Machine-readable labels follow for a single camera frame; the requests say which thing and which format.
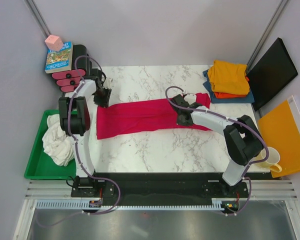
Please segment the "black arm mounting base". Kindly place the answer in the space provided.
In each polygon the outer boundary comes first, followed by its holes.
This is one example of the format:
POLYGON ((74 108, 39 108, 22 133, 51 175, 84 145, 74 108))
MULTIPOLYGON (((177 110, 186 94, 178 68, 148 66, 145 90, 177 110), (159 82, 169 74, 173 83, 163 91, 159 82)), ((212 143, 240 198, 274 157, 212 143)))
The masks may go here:
POLYGON ((101 197, 108 205, 210 204, 213 198, 248 197, 245 182, 228 186, 221 173, 95 173, 75 177, 73 198, 101 197))

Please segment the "crimson red t-shirt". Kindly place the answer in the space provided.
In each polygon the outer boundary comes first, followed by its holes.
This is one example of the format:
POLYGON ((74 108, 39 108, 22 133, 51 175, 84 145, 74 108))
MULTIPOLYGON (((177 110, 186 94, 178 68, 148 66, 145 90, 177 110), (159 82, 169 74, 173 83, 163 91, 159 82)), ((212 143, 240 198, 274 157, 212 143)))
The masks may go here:
POLYGON ((154 99, 98 107, 96 137, 98 140, 119 135, 153 132, 166 129, 185 129, 177 124, 177 113, 167 99, 154 99))

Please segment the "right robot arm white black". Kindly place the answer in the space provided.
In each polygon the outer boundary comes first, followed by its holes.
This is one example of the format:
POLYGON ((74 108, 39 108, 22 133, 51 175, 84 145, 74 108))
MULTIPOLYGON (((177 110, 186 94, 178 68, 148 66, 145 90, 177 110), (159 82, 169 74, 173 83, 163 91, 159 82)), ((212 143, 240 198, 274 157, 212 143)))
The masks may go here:
POLYGON ((181 94, 168 102, 177 113, 178 125, 205 127, 224 137, 229 163, 222 174, 224 181, 219 184, 219 191, 225 197, 232 196, 253 163, 252 159, 265 149, 265 142, 251 117, 228 118, 197 102, 188 103, 181 94))

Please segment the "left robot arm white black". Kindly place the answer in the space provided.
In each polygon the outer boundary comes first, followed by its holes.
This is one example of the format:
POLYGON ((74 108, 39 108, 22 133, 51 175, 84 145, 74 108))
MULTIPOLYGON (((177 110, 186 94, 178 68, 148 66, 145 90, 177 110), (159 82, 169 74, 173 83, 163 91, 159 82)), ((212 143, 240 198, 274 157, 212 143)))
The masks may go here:
POLYGON ((79 85, 72 95, 58 100, 60 127, 70 137, 76 163, 75 175, 79 178, 92 177, 95 172, 89 150, 92 117, 87 100, 93 97, 97 106, 107 108, 112 93, 110 88, 104 87, 105 73, 96 68, 92 73, 92 76, 80 76, 79 85))

